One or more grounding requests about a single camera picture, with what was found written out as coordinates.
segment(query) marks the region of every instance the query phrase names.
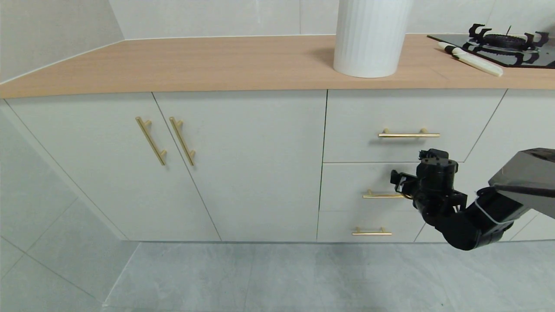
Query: gold bar handle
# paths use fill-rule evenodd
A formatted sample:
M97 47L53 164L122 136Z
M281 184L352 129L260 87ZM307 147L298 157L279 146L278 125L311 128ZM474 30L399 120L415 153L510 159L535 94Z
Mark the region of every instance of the gold bar handle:
M378 134L378 138L439 138L440 133L429 133L426 128L420 129L419 133L390 133L385 128L382 133Z
M150 136L150 131L148 130L148 127L152 124L152 122L150 120L144 122L141 117L136 117L135 120L137 120L140 129L143 131L144 136L147 138L150 147L152 147L152 150L154 151L154 154L156 154L156 157L158 157L160 164L162 164L162 166L165 166L166 161L164 160L164 157L166 156L166 150L162 150L161 152L158 151L158 147L156 147L156 143L154 143L154 140L152 140L152 137Z
M386 232L384 227L380 228L379 232L361 232L359 227L355 228L355 231L351 233L353 236L389 236L393 235L391 232Z
M191 150L191 151L189 150L189 148L187 147L187 144L185 143L185 140L183 139L183 136L181 135L181 131L179 131L179 128L183 125L183 120L176 121L175 118L170 117L170 122L171 122L171 126L174 128L175 135L177 135L177 139L181 143L181 147L185 151L185 155L187 156L187 159L189 160L189 163L191 164L191 166L194 166L195 165L195 151L194 150Z
M404 198L401 194L373 194L372 190L368 190L368 193L364 194L362 198Z

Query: wooden countertop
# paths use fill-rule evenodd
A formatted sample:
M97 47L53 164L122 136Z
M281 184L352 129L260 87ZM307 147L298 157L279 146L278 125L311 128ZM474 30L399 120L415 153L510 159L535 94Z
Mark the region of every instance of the wooden countertop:
M555 89L555 70L465 65L421 34L406 36L397 72L354 78L333 70L335 36L123 41L0 85L0 97L277 89Z

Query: gray tile floor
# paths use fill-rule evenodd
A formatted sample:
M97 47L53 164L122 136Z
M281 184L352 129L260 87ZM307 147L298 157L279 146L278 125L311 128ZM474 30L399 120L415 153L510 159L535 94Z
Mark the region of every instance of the gray tile floor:
M141 243L103 312L555 312L555 241Z

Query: wall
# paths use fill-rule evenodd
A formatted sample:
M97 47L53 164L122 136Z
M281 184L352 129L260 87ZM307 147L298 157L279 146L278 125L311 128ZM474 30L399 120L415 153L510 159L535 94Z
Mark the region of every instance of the wall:
M0 205L2 311L98 312L138 243L115 237L2 110Z
M0 0L4 82L123 39L108 0Z
M333 34L339 0L110 0L125 39ZM553 0L415 0L409 33L552 30Z

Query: gas stove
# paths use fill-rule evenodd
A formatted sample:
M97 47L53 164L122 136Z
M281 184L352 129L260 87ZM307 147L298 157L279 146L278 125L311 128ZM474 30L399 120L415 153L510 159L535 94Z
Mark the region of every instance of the gas stove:
M525 33L523 36L487 33L491 28L474 24L465 34L431 34L443 41L504 67L555 68L555 47L549 45L549 33Z

